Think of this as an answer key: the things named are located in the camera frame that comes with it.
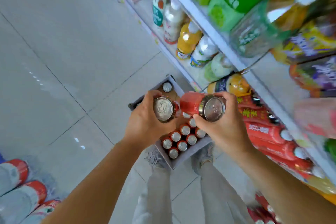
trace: silver can top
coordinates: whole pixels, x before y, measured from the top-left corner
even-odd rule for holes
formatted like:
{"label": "silver can top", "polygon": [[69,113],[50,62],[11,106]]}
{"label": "silver can top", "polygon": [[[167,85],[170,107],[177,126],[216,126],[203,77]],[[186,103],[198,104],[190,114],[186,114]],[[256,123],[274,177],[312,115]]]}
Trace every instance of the silver can top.
{"label": "silver can top", "polygon": [[173,104],[169,99],[164,97],[159,97],[154,99],[153,109],[155,116],[159,121],[168,120],[174,111]]}
{"label": "silver can top", "polygon": [[169,139],[165,139],[162,142],[162,146],[165,149],[170,149],[173,146],[173,143]]}
{"label": "silver can top", "polygon": [[204,130],[202,130],[202,129],[199,129],[199,130],[197,130],[197,132],[196,132],[196,135],[199,137],[199,138],[203,138],[203,137],[205,137],[205,131]]}
{"label": "silver can top", "polygon": [[179,155],[179,151],[176,150],[176,149],[171,149],[171,150],[169,151],[169,157],[170,157],[170,158],[177,158],[178,155]]}
{"label": "silver can top", "polygon": [[218,120],[225,112],[224,102],[218,98],[211,98],[204,107],[204,116],[208,121]]}
{"label": "silver can top", "polygon": [[194,145],[197,142],[197,138],[194,135],[190,135],[187,137],[187,142],[190,145]]}
{"label": "silver can top", "polygon": [[189,126],[187,126],[187,125],[183,126],[183,127],[181,128],[181,133],[182,133],[182,135],[184,135],[184,136],[189,135],[189,134],[190,134],[190,128],[189,128]]}
{"label": "silver can top", "polygon": [[191,118],[191,119],[189,120],[189,125],[190,125],[191,127],[193,127],[193,128],[196,127],[196,122],[195,122],[195,119],[194,119],[194,118]]}
{"label": "silver can top", "polygon": [[180,142],[180,143],[178,144],[178,149],[179,149],[180,151],[186,151],[186,150],[188,149],[188,145],[187,145],[187,143],[186,143],[186,142]]}
{"label": "silver can top", "polygon": [[171,135],[171,139],[174,141],[174,142],[178,142],[181,140],[181,134],[179,132],[174,132],[172,133]]}
{"label": "silver can top", "polygon": [[186,112],[182,113],[183,117],[186,119],[189,119],[191,116],[189,114],[187,114]]}
{"label": "silver can top", "polygon": [[162,85],[162,89],[163,89],[164,92],[170,92],[172,88],[173,88],[173,86],[169,82],[165,82]]}

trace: gray shoe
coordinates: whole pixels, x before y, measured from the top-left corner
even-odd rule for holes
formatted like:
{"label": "gray shoe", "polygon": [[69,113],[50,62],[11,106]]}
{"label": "gray shoe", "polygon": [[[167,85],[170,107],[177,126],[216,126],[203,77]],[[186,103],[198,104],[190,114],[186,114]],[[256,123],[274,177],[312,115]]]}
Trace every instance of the gray shoe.
{"label": "gray shoe", "polygon": [[200,175],[200,170],[204,162],[213,162],[213,147],[215,144],[209,143],[191,157],[191,164],[194,172]]}
{"label": "gray shoe", "polygon": [[167,163],[157,148],[150,151],[145,159],[152,167],[152,170],[156,167],[167,168]]}

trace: person's right hand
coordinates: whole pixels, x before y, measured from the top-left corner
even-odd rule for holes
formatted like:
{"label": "person's right hand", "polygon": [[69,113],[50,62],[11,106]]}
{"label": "person's right hand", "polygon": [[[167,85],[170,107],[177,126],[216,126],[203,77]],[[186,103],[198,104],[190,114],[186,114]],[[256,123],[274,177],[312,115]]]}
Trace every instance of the person's right hand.
{"label": "person's right hand", "polygon": [[255,150],[238,111],[236,96],[229,92],[219,92],[216,95],[226,99],[225,113],[215,122],[208,122],[195,114],[193,117],[197,127],[204,130],[230,156]]}

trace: hand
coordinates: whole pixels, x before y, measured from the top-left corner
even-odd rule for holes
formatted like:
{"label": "hand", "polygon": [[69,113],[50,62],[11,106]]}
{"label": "hand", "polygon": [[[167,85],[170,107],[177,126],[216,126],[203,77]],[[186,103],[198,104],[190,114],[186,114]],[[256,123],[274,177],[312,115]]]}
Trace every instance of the hand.
{"label": "hand", "polygon": [[160,137],[176,129],[177,119],[161,123],[153,110],[154,98],[162,96],[158,90],[150,90],[143,101],[132,112],[125,131],[125,141],[135,144],[142,150],[155,143]]}
{"label": "hand", "polygon": [[195,114],[197,127],[204,130],[230,156],[254,150],[238,111],[236,96],[229,92],[219,92],[216,95],[226,99],[225,113],[215,122],[208,122]]}

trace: floor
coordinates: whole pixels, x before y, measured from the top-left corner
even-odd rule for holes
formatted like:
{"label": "floor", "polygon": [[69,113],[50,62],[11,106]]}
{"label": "floor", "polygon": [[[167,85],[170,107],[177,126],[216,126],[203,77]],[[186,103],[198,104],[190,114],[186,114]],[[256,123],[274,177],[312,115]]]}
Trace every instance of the floor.
{"label": "floor", "polygon": [[[116,0],[0,0],[0,153],[33,155],[60,191],[71,190],[122,137],[128,103],[183,75]],[[143,152],[110,223],[130,223],[151,175]],[[216,149],[215,166],[244,201],[250,180]],[[171,176],[174,224],[204,223],[200,177],[190,159]]]}

